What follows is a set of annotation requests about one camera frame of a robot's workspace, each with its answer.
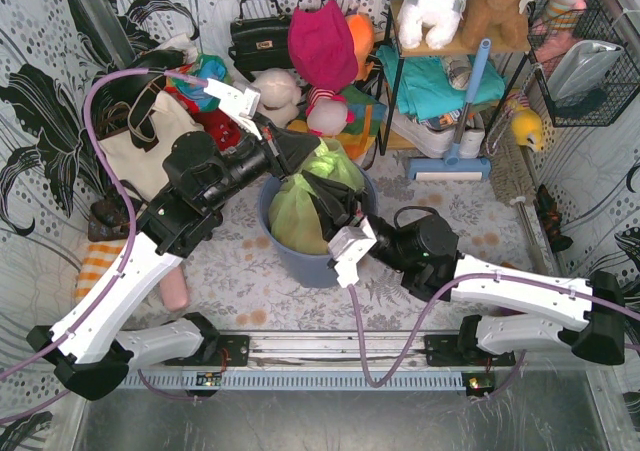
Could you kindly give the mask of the green plastic trash bag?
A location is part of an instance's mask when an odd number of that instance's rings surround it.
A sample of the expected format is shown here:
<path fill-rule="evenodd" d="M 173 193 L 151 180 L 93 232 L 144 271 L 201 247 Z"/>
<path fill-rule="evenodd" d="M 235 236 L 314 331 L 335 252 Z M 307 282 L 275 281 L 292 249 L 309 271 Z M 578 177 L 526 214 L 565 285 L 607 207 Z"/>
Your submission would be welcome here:
<path fill-rule="evenodd" d="M 315 192 L 302 172 L 336 181 L 354 191 L 365 188 L 362 172 L 348 157 L 342 144 L 332 138 L 322 141 L 300 171 L 284 181 L 268 210 L 271 235 L 286 248 L 308 255 L 326 255 L 328 245 L 312 201 Z"/>

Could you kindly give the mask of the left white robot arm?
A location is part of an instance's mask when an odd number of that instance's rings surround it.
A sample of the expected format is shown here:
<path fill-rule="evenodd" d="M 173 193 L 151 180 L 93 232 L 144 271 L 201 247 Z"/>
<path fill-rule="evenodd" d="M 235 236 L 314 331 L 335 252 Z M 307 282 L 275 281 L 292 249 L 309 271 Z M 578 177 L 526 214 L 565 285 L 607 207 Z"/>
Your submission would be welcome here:
<path fill-rule="evenodd" d="M 133 370 L 217 355 L 219 332 L 197 312 L 146 330 L 122 327 L 149 291 L 210 239 L 229 198 L 265 173 L 294 174 L 321 143 L 262 116 L 251 123 L 254 130 L 225 152 L 203 131 L 177 138 L 162 163 L 168 183 L 138 218 L 134 240 L 67 316 L 29 332 L 28 343 L 66 389 L 98 400 Z"/>

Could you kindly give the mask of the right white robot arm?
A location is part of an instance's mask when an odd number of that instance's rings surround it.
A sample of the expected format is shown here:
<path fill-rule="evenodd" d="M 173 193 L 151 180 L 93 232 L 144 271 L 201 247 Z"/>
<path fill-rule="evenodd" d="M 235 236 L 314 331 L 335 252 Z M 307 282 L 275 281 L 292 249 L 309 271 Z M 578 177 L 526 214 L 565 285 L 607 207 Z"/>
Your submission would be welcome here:
<path fill-rule="evenodd" d="M 567 349 L 587 362 L 623 364 L 625 320 L 632 312 L 614 275 L 561 278 L 494 265 L 459 252 L 458 235 L 435 211 L 398 226 L 365 212 L 364 193 L 308 171 L 302 176 L 341 287 L 355 286 L 358 263 L 369 255 L 400 273 L 402 287 L 428 306 L 443 300 L 512 310 L 507 317 L 464 318 L 456 351 L 466 360 Z"/>

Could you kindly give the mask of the large white sheep plush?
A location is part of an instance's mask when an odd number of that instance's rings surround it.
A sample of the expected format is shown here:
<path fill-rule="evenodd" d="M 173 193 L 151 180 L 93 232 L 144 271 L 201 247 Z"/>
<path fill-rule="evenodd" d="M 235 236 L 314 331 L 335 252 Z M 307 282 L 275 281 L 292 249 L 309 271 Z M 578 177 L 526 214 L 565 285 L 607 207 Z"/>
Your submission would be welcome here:
<path fill-rule="evenodd" d="M 262 72 L 252 83 L 260 91 L 257 111 L 275 126 L 285 128 L 299 111 L 302 91 L 293 75 L 284 69 L 272 68 Z"/>

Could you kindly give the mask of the rainbow striped folded cloth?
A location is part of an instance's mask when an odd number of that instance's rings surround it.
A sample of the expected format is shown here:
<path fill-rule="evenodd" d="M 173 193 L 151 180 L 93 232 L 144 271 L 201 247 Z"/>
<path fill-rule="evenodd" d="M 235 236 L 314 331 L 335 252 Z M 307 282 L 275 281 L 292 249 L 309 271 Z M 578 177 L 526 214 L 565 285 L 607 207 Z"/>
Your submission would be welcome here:
<path fill-rule="evenodd" d="M 335 137 L 319 137 L 339 141 L 347 156 L 361 164 L 366 153 L 375 144 L 387 106 L 352 85 L 336 94 L 346 99 L 348 108 L 355 114 L 355 121 Z M 308 106 L 286 126 L 288 130 L 311 134 L 306 124 L 307 108 Z"/>

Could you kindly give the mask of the black leather handbag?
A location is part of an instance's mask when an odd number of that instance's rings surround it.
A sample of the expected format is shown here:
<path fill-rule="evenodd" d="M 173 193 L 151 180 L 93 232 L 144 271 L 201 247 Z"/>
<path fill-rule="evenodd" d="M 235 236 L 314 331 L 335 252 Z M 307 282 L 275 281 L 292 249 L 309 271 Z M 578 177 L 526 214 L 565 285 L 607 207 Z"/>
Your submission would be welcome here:
<path fill-rule="evenodd" d="M 276 9 L 274 16 L 246 19 L 243 5 L 249 1 L 271 1 Z M 254 73 L 272 68 L 293 69 L 288 49 L 291 17 L 285 14 L 277 0 L 240 0 L 240 13 L 230 23 L 232 46 L 228 55 L 236 70 L 249 82 Z"/>

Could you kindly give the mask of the pink eyeglass case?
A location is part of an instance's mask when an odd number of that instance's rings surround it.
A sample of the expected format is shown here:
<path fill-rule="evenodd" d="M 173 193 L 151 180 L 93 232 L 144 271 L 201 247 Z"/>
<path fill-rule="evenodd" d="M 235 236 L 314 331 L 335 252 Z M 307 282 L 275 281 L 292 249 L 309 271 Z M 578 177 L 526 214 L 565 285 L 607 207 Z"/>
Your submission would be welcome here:
<path fill-rule="evenodd" d="M 163 305 L 170 312 L 189 305 L 189 290 L 180 266 L 173 268 L 159 281 L 159 293 Z"/>

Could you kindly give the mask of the orange checkered towel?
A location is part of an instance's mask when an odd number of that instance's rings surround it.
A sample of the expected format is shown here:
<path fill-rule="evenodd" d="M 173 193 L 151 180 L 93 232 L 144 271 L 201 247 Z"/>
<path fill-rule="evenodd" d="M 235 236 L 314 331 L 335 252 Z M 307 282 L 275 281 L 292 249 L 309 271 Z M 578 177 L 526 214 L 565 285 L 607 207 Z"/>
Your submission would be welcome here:
<path fill-rule="evenodd" d="M 74 301 L 79 303 L 116 261 L 126 239 L 90 242 L 76 278 Z"/>

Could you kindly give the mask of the dark butterfly toy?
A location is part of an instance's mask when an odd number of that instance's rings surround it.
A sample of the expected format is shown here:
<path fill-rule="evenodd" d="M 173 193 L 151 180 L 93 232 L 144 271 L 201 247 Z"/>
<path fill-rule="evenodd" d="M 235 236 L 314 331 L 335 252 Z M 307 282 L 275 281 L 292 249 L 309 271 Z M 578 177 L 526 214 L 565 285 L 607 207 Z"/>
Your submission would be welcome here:
<path fill-rule="evenodd" d="M 562 234 L 562 215 L 554 198 L 544 184 L 540 184 L 536 192 L 536 212 L 545 231 L 551 251 L 559 253 L 566 251 L 573 244 L 573 240 Z"/>

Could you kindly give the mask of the teal folded cloth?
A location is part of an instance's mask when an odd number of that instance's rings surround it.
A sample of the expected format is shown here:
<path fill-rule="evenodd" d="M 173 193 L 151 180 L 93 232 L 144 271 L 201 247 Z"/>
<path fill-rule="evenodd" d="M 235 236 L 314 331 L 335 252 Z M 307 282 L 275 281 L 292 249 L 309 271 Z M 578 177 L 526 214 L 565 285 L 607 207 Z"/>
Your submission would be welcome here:
<path fill-rule="evenodd" d="M 504 79 L 488 62 L 474 103 L 498 100 L 505 90 Z M 404 60 L 396 107 L 401 114 L 426 120 L 460 109 L 465 91 L 455 90 L 448 82 L 438 57 L 414 57 Z"/>

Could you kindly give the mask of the yellow duck plush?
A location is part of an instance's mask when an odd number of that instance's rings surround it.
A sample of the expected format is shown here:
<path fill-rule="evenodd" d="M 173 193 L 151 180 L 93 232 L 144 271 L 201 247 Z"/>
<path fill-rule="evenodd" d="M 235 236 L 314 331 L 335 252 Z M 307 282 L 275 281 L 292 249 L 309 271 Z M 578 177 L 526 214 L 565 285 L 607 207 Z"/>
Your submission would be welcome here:
<path fill-rule="evenodd" d="M 512 93 L 506 101 L 507 118 L 516 144 L 537 153 L 543 145 L 543 121 L 531 108 L 526 95 Z"/>

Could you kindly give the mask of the silver foil pouch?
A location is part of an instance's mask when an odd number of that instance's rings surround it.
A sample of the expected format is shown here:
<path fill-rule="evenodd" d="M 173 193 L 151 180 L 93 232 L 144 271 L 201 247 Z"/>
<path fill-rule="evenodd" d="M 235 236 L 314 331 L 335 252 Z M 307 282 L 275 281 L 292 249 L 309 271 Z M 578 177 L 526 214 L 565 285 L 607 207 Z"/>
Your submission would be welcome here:
<path fill-rule="evenodd" d="M 622 46 L 601 40 L 573 45 L 547 79 L 551 99 L 559 101 L 597 87 L 623 51 Z"/>

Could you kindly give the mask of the brown teddy bear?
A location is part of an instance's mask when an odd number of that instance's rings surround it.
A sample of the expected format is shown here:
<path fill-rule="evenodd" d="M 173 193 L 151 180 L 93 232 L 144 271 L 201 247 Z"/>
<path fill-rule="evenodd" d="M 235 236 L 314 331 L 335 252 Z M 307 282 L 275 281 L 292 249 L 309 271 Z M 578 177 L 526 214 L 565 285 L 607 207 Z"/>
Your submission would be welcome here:
<path fill-rule="evenodd" d="M 507 48 L 515 50 L 525 45 L 528 18 L 520 11 L 521 1 L 467 0 L 461 23 L 461 42 L 468 48 L 476 48 L 488 36 L 487 30 L 494 27 Z"/>

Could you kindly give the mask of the blue handled floor mop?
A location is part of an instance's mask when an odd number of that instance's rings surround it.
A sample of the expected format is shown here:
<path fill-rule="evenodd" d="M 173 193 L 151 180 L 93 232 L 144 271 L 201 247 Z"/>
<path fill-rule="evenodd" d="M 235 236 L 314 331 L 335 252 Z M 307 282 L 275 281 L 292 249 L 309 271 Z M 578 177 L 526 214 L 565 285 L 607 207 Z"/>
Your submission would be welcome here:
<path fill-rule="evenodd" d="M 461 118 L 455 128 L 449 149 L 441 159 L 411 158 L 407 169 L 409 179 L 416 181 L 481 181 L 488 178 L 491 171 L 489 160 L 478 157 L 463 159 L 460 156 L 460 145 L 465 131 L 465 123 L 479 89 L 491 45 L 489 38 L 484 38 L 479 44 L 466 90 Z"/>

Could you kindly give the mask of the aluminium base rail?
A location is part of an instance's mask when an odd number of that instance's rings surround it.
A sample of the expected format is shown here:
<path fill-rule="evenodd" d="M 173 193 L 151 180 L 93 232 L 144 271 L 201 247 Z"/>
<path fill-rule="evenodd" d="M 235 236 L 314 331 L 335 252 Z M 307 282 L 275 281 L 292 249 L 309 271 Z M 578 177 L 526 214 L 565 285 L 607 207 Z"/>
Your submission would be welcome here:
<path fill-rule="evenodd" d="M 408 351 L 386 391 L 481 392 L 494 384 L 497 371 L 508 370 L 516 358 L 503 354 L 468 360 L 457 353 L 452 332 L 406 331 L 367 333 L 367 350 L 360 351 L 354 331 L 227 331 L 207 362 L 190 359 L 153 365 L 131 372 L 123 390 L 147 385 L 163 392 L 216 391 L 367 391 L 361 365 L 381 379 L 403 349 Z"/>

